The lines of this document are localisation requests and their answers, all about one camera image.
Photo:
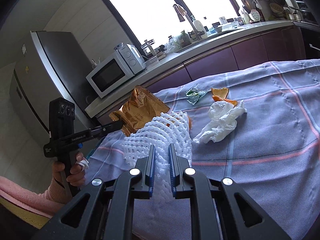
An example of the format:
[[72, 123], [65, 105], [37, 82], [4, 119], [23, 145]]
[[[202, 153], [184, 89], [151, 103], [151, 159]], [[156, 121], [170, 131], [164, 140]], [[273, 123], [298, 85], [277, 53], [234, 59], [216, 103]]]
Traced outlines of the pink sleeved left forearm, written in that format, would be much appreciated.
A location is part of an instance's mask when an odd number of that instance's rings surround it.
[[54, 178], [44, 193], [35, 193], [1, 177], [1, 197], [47, 218], [52, 218], [70, 200], [65, 189]]

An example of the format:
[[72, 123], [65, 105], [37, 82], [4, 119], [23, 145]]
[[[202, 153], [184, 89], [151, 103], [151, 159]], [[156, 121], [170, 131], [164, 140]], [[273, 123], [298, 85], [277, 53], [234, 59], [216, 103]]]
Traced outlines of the person's left hand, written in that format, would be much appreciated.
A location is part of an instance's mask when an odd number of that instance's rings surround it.
[[[61, 172], [64, 171], [64, 164], [58, 161], [53, 162], [52, 172], [53, 178], [62, 184]], [[74, 164], [71, 168], [70, 175], [66, 178], [66, 181], [71, 185], [80, 187], [85, 182], [85, 168], [79, 164]]]

